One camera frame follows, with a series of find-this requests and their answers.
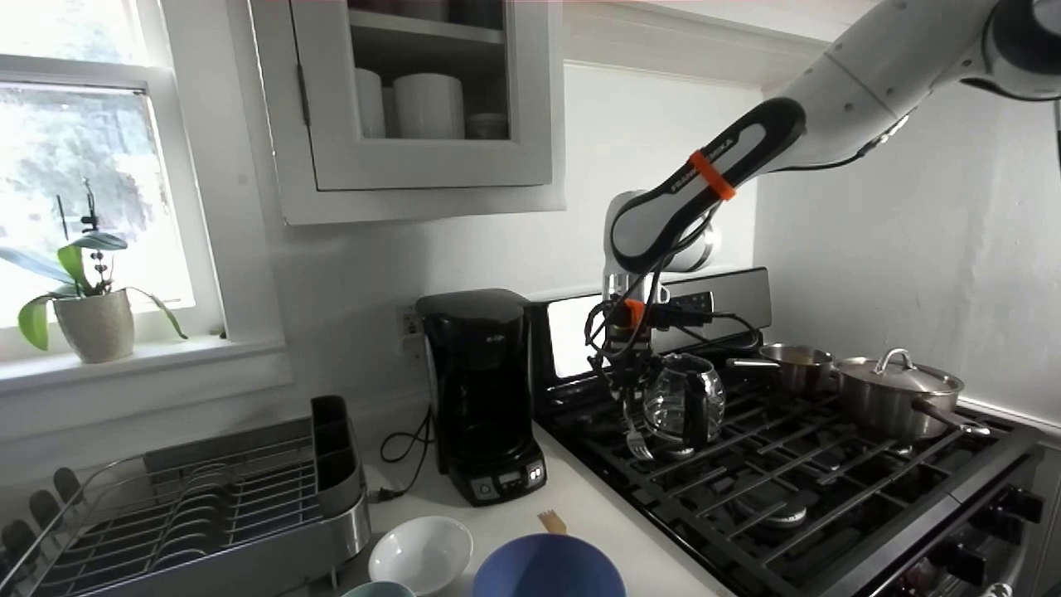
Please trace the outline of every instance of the window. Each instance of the window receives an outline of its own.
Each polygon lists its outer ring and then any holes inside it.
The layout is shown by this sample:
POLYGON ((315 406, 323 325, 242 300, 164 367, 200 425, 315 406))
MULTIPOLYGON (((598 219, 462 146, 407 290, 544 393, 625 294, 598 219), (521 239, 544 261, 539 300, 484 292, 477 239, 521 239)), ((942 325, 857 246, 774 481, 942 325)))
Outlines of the window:
MULTIPOLYGON (((52 252, 91 213, 131 244, 117 287, 159 294, 189 332, 221 330, 176 107, 159 5, 0 0, 0 362, 38 356, 16 310, 62 282, 52 252)), ((133 310, 141 343, 173 339, 133 310)))

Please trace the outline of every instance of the robotic arm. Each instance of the robotic arm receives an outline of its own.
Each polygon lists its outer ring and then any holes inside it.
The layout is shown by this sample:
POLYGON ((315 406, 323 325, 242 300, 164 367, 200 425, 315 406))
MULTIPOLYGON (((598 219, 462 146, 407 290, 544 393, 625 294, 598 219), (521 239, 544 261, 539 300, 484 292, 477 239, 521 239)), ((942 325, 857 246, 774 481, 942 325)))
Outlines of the robotic arm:
POLYGON ((636 459, 654 459, 633 406, 659 371, 647 313, 671 260, 747 178, 857 164, 954 80, 1024 102, 1061 101, 1061 0, 883 0, 786 92, 751 109, 657 191, 610 202, 603 356, 636 459))

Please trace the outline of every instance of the black appliance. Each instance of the black appliance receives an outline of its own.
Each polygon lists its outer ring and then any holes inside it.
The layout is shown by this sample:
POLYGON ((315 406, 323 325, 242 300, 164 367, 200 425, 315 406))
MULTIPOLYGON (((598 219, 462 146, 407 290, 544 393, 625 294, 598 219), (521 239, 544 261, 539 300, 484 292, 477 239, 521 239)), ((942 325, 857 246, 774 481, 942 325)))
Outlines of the black appliance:
MULTIPOLYGON (((771 325, 763 270, 671 282, 662 294, 771 325)), ((726 371, 726 360, 751 356, 751 339, 704 325, 709 348, 654 345, 715 362, 726 387, 720 440, 636 460, 603 383, 556 362, 582 343, 560 320, 578 323, 570 306, 592 301, 598 294, 530 310, 539 420, 733 593, 1023 593, 1015 579, 1040 517, 1027 493, 1036 432, 962 412, 992 439, 949 432, 898 446, 849 420, 839 394, 793 399, 763 374, 726 371)))
POLYGON ((435 378, 435 453, 471 505, 547 481, 530 425, 528 301, 503 290, 418 301, 435 378))

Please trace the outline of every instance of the coffee maker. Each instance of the coffee maker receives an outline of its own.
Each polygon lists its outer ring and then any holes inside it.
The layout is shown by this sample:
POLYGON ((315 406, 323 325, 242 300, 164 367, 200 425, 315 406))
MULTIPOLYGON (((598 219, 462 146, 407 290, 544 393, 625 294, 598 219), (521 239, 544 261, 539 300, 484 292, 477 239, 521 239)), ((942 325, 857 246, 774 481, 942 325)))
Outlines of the coffee maker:
POLYGON ((547 481, 530 434, 528 301, 503 290, 418 301, 435 394, 438 470, 471 505, 521 497, 547 481))

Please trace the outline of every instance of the white countertop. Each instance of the white countertop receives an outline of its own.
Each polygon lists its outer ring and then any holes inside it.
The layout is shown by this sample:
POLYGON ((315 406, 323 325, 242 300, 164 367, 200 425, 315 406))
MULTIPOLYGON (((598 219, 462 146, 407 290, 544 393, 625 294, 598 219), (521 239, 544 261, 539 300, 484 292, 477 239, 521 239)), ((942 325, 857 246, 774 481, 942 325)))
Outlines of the white countertop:
MULTIPOLYGON (((438 474, 435 456, 429 456, 420 481, 411 493, 373 505, 373 530, 386 533, 400 522, 420 514, 446 514, 467 526, 473 537, 473 553, 465 579, 449 592, 449 597, 471 593, 477 568, 509 541, 524 533, 544 533, 539 514, 556 512, 566 533, 592 541, 603 550, 630 597, 715 597, 730 593, 713 574, 708 574, 692 558, 687 558, 666 533, 659 533, 647 517, 640 517, 616 492, 594 477, 566 449, 560 449, 544 428, 534 428, 542 453, 547 456, 547 483, 495 508, 471 508, 458 488, 438 474)), ((381 470, 367 466, 367 483, 381 488, 381 470)))

